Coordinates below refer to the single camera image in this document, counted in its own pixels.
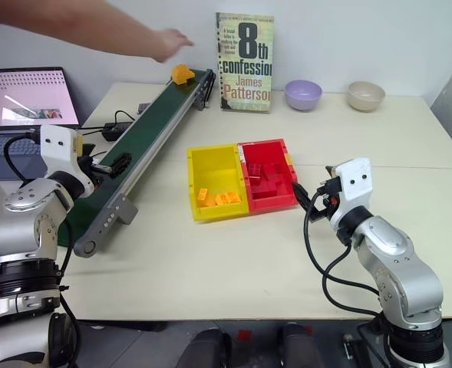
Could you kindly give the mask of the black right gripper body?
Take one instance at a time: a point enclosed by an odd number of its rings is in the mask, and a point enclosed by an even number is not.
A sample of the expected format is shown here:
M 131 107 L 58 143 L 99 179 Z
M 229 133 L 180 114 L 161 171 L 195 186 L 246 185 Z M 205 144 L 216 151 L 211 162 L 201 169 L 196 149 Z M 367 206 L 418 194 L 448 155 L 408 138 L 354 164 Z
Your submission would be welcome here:
M 339 193 L 341 192 L 341 180 L 338 176 L 324 181 L 320 187 L 316 189 L 316 194 L 311 200 L 312 210 L 308 216 L 311 222 L 316 222 L 320 219 L 330 219 L 340 204 Z M 315 201 L 318 197 L 322 198 L 323 209 L 315 207 Z

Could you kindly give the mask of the person's bare hand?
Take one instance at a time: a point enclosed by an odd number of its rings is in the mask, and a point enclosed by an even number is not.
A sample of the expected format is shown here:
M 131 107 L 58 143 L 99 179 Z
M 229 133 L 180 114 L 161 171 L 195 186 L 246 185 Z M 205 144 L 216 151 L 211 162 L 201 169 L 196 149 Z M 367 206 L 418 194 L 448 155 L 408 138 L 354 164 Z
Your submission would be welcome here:
M 152 58 L 159 63 L 169 60 L 182 48 L 194 46 L 194 42 L 177 29 L 168 28 L 154 34 L 156 46 Z

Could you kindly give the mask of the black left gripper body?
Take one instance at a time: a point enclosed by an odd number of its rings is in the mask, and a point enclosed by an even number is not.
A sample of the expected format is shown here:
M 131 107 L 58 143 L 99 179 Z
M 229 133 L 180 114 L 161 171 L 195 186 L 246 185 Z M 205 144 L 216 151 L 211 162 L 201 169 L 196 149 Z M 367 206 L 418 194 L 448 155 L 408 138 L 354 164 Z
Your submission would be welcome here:
M 96 164 L 92 156 L 79 156 L 77 161 L 79 168 L 94 186 L 100 186 L 104 181 L 104 176 L 110 175 L 110 167 Z

